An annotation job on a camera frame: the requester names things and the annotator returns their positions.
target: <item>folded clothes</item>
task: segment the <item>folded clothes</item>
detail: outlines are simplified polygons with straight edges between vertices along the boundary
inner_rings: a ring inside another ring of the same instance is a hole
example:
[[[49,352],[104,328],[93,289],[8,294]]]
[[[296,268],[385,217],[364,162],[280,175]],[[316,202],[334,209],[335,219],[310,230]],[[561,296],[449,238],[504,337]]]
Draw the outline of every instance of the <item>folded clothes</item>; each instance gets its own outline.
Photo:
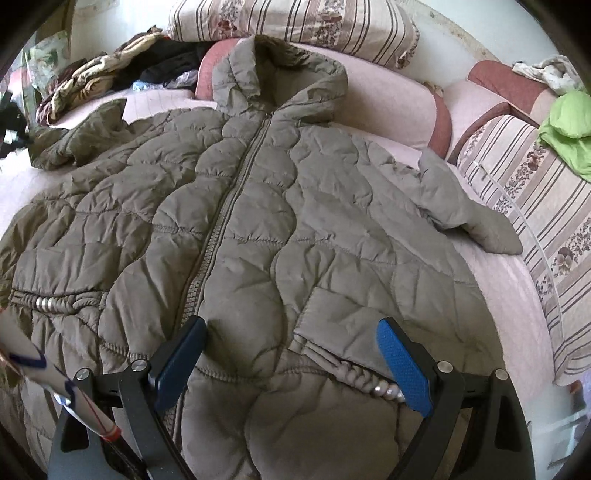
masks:
[[[117,72],[113,90],[129,88],[134,81],[166,83],[189,70],[197,70],[213,42],[181,42],[162,38]]]
[[[51,112],[51,99],[53,98],[53,93],[60,87],[63,83],[66,83],[68,80],[72,78],[72,74],[82,67],[84,64],[88,62],[87,59],[80,59],[73,63],[70,63],[55,79],[51,81],[51,83],[47,86],[47,91],[49,96],[43,100],[39,106],[37,107],[37,114],[35,116],[37,123],[41,125],[46,125],[46,120]]]
[[[574,90],[558,100],[540,125],[540,141],[550,145],[579,177],[591,182],[591,96]]]
[[[513,71],[536,82],[545,83],[557,95],[564,95],[583,86],[573,64],[564,55],[552,55],[531,66],[519,61],[513,65]]]
[[[55,124],[72,108],[112,89],[117,72],[129,66],[137,55],[148,50],[163,37],[161,31],[144,34],[128,43],[122,50],[96,57],[80,66],[70,78],[56,87],[49,103],[38,109],[38,122],[45,126]]]

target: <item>jacket hood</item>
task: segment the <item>jacket hood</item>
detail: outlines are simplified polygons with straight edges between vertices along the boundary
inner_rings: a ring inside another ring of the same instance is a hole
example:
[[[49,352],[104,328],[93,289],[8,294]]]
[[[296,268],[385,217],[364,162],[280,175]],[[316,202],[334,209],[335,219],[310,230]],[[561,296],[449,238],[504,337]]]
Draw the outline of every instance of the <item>jacket hood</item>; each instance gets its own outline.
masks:
[[[336,60],[264,35],[240,42],[213,71],[213,98],[228,115],[246,111],[309,123],[332,120],[347,92]]]

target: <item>jacket pocket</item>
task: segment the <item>jacket pocket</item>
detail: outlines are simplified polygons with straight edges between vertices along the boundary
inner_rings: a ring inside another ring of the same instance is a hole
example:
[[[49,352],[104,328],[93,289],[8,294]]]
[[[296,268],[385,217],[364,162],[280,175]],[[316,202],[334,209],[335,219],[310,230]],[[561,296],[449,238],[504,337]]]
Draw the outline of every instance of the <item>jacket pocket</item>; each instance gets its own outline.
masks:
[[[39,297],[109,291],[121,271],[122,249],[98,242],[26,250],[18,259],[12,290]]]
[[[376,342],[378,322],[388,316],[316,287],[289,345],[337,380],[364,393],[393,400],[399,392]]]

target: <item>metal screw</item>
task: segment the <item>metal screw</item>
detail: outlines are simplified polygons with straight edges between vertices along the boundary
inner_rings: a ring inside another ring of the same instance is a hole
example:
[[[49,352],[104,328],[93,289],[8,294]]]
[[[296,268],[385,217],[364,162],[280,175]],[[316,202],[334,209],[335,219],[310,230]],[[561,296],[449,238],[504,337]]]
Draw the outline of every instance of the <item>metal screw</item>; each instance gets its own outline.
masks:
[[[148,362],[146,360],[140,359],[131,364],[131,369],[134,372],[141,372],[142,370],[145,370],[147,366]]]
[[[495,376],[499,380],[508,380],[509,379],[509,374],[505,370],[503,370],[502,368],[498,368],[497,370],[495,370]]]
[[[76,373],[76,379],[77,380],[86,380],[88,378],[88,375],[90,375],[90,370],[88,370],[87,368],[81,368]]]
[[[445,360],[443,362],[439,362],[437,364],[437,368],[441,373],[444,374],[449,374],[453,372],[453,365],[450,362],[446,362]]]

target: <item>white cloth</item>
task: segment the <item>white cloth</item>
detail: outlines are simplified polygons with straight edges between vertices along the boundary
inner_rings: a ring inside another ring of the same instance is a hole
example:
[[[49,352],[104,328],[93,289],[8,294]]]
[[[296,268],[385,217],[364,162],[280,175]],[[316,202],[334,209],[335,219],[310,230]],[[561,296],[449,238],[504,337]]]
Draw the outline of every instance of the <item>white cloth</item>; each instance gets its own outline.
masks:
[[[513,71],[536,82],[547,84],[558,95],[583,87],[581,77],[564,55],[552,55],[531,66],[519,61],[513,65]]]

